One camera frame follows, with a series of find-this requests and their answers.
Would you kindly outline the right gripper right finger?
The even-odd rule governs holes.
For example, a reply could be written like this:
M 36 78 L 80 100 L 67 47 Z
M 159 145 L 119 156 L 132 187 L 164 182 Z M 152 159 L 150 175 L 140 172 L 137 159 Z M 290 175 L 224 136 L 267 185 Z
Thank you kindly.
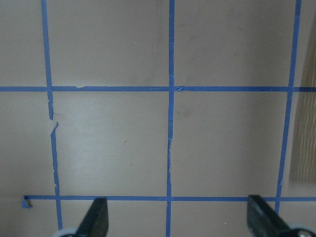
M 253 237 L 295 237 L 291 229 L 259 195 L 247 198 L 247 226 Z

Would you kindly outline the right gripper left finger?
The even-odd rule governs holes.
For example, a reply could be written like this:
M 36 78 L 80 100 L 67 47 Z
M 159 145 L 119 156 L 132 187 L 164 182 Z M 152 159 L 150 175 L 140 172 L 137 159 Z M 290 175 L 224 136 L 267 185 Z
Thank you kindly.
M 96 198 L 80 223 L 76 237 L 106 237 L 109 229 L 107 199 Z

